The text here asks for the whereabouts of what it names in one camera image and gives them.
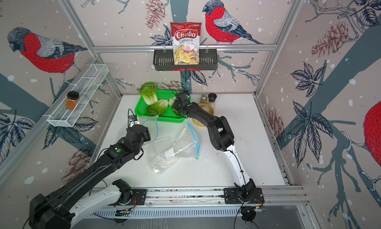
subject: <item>aluminum rail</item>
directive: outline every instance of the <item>aluminum rail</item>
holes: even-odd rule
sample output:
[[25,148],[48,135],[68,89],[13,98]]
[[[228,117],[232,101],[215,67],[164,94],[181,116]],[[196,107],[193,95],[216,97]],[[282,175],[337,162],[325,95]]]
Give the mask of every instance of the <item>aluminum rail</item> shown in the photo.
[[[217,51],[276,51],[276,44],[237,44],[237,45],[200,45],[200,49],[217,49]],[[172,50],[172,46],[94,46],[97,54],[123,52],[153,52],[155,50]]]

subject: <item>jar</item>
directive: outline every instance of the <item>jar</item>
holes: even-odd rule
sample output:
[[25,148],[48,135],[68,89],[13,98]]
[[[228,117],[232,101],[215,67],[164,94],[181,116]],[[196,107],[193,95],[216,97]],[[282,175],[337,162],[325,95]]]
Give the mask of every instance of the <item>jar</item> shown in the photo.
[[201,95],[200,103],[208,103],[208,96],[206,94]]
[[217,95],[215,93],[209,93],[208,104],[212,106],[213,109],[216,108],[216,98],[217,98]]
[[66,97],[66,109],[74,110],[79,99],[79,93],[75,91],[70,91]]

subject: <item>red bird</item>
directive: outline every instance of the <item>red bird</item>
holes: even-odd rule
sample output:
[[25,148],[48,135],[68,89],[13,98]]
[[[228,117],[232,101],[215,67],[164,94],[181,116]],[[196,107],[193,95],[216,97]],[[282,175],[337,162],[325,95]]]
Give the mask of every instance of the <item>red bird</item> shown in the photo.
[[210,36],[219,42],[229,42],[236,40],[249,40],[256,44],[262,44],[254,40],[240,25],[239,21],[232,17],[224,8],[220,0],[210,0],[202,9],[205,14],[205,25]]
[[[349,133],[342,131],[347,135],[349,147],[345,150],[350,150],[352,144],[365,148],[372,155],[373,159],[381,166],[381,101],[374,105],[366,114],[364,120],[364,135],[365,144],[359,144],[350,140]],[[368,188],[375,191],[375,184],[381,179],[381,175],[376,179],[371,179],[367,173],[364,174],[373,184],[373,188]]]
[[74,59],[87,48],[72,45],[55,38],[46,38],[32,33],[26,28],[17,27],[8,33],[12,51],[20,51],[38,69],[48,73],[62,73],[74,64]]

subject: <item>black wall basket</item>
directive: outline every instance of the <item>black wall basket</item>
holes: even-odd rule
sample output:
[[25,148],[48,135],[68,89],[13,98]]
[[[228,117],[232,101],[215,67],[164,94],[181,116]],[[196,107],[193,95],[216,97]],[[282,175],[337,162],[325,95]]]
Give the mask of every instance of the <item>black wall basket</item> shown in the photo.
[[175,65],[173,61],[173,50],[155,50],[154,66],[157,71],[183,71],[183,70],[216,70],[217,49],[200,49],[198,65]]

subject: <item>label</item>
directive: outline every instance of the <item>label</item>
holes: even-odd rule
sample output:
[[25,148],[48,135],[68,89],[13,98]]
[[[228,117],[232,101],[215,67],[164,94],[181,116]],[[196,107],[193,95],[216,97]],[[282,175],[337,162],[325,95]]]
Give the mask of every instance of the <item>label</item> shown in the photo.
[[171,149],[169,149],[169,150],[166,150],[164,152],[164,154],[165,154],[165,158],[167,158],[167,159],[174,157],[173,147]]

